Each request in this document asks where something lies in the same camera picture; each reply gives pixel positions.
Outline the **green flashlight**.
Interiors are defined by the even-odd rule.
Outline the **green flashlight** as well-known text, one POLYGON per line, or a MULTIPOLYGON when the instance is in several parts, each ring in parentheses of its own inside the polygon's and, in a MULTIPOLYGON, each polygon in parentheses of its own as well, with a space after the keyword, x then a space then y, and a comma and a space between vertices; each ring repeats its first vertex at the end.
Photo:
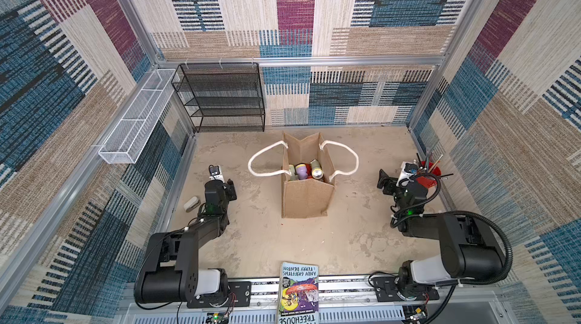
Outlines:
POLYGON ((322 169, 322 165, 317 159, 313 159, 310 162, 311 167, 311 177, 315 180, 322 180, 324 177, 324 171, 322 169))
POLYGON ((297 180, 297 173, 296 173, 295 166, 289 165, 289 172, 290 172, 289 180, 290 181, 297 180))

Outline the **purple flashlight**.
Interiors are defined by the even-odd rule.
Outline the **purple flashlight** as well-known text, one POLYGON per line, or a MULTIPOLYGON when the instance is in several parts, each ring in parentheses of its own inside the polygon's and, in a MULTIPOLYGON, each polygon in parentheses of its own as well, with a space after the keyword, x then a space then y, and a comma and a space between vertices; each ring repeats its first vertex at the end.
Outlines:
POLYGON ((298 180, 306 180, 309 176, 309 169, 306 164, 299 164, 295 166, 295 171, 298 180))

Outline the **brown jute tote bag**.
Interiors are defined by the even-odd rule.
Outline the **brown jute tote bag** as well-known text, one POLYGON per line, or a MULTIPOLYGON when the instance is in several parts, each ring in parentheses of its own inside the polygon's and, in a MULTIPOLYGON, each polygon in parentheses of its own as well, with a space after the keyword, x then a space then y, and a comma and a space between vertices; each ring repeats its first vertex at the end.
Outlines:
POLYGON ((320 218, 328 215, 328 209, 336 193, 336 180, 339 176, 355 174, 360 165, 359 155, 351 147, 333 140, 325 139, 321 133, 298 139, 288 133, 273 144, 256 152, 248 161, 248 171, 254 177, 281 177, 281 216, 288 219, 320 218), (253 169, 254 161, 278 146, 284 148, 280 168, 271 172, 257 172, 253 169), (336 146, 346 150, 354 158, 354 167, 342 171, 334 166, 329 148, 336 146), (290 181, 289 165, 310 164, 317 159, 322 165, 324 177, 315 180, 290 181))

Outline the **red flashlight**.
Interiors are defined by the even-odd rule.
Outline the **red flashlight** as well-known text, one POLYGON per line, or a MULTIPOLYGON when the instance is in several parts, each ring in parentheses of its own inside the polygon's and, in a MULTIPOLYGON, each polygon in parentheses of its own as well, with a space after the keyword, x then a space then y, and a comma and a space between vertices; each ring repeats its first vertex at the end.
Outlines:
POLYGON ((307 179, 308 177, 312 177, 312 166, 311 164, 305 164, 306 169, 307 169, 307 179))

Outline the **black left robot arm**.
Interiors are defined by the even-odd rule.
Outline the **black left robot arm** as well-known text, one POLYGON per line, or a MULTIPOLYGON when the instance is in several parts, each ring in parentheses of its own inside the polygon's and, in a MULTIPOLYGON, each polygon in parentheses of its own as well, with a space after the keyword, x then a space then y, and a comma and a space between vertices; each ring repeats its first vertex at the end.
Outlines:
POLYGON ((136 304, 195 302, 220 305, 230 290, 223 269, 199 268, 199 250, 219 238, 229 225, 228 206, 237 199, 232 180, 204 185, 205 203, 187 226, 151 236, 134 285, 136 304))

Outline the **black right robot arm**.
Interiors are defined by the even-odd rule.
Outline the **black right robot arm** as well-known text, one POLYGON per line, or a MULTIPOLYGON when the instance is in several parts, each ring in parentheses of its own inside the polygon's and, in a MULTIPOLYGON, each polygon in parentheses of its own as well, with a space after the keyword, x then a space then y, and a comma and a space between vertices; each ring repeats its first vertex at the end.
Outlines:
POLYGON ((438 255, 408 260, 399 268, 393 287, 403 300, 415 300, 437 286, 488 286, 507 278, 514 252, 491 219, 471 211, 426 212, 440 194, 440 176, 405 165, 399 177, 380 170, 377 187, 393 197, 391 228, 406 237, 437 241, 440 247, 438 255))

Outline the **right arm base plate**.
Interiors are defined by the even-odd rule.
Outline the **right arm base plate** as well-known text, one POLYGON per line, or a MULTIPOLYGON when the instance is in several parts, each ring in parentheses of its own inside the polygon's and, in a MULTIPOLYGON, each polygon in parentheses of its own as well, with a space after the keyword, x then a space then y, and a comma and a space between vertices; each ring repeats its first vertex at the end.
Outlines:
POLYGON ((437 301, 440 294, 434 286, 399 281, 398 277, 373 275, 368 278, 379 302, 437 301))

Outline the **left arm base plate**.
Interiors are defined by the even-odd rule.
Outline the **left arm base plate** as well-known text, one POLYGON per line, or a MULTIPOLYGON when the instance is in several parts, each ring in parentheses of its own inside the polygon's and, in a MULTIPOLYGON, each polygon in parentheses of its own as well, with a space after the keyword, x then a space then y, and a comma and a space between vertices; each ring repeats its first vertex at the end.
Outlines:
POLYGON ((213 294, 199 295, 186 306, 188 309, 249 307, 251 302, 252 283, 250 281, 228 281, 213 294))

